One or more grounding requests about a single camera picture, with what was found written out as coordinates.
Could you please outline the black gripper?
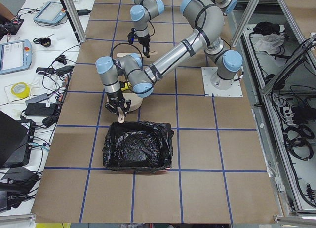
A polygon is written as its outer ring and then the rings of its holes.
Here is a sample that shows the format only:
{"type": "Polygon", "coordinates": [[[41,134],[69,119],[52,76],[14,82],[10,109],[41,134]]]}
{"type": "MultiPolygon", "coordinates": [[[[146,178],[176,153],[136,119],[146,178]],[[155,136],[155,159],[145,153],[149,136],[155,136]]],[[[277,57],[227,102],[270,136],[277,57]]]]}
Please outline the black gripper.
{"type": "Polygon", "coordinates": [[[116,91],[113,93],[106,93],[108,97],[108,102],[105,104],[105,108],[111,113],[119,115],[119,110],[123,111],[123,114],[126,115],[130,109],[130,100],[126,100],[123,96],[122,91],[116,91]]]}
{"type": "Polygon", "coordinates": [[[134,40],[137,39],[138,42],[142,45],[143,49],[142,52],[143,54],[149,58],[150,57],[150,35],[147,34],[144,37],[140,37],[136,34],[136,29],[131,28],[131,31],[127,35],[128,38],[128,43],[133,44],[134,40]]]}

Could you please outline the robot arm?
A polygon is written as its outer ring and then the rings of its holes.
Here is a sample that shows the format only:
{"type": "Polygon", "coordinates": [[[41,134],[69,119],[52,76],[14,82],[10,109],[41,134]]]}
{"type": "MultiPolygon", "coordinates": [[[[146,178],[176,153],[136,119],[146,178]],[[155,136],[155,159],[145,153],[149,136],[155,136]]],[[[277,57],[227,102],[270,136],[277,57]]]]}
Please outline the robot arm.
{"type": "Polygon", "coordinates": [[[134,27],[128,34],[128,42],[133,44],[137,39],[142,45],[143,54],[150,56],[150,33],[148,23],[155,17],[164,12],[164,3],[162,0],[131,0],[134,6],[130,9],[131,20],[134,27]]]}
{"type": "Polygon", "coordinates": [[[220,34],[224,26],[223,14],[231,12],[236,3],[237,0],[183,0],[180,11],[193,32],[146,68],[142,67],[142,60],[136,53],[116,59],[112,56],[97,59],[96,69],[108,97],[106,109],[115,115],[127,114],[130,110],[131,101],[123,96],[119,76],[125,76],[132,86],[131,91],[144,98],[153,92],[157,81],[200,50],[218,66],[211,78],[212,85],[220,90],[229,89],[243,60],[237,51],[224,46],[220,34]]]}

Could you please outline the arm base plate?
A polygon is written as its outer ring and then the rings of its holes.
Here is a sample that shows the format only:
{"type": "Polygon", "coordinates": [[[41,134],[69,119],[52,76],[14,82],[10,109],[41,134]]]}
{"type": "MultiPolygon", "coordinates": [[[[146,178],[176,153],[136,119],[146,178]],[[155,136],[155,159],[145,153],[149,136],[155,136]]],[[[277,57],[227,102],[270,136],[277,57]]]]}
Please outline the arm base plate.
{"type": "Polygon", "coordinates": [[[202,67],[204,94],[206,97],[243,97],[239,76],[223,80],[217,75],[217,67],[202,67]]]}

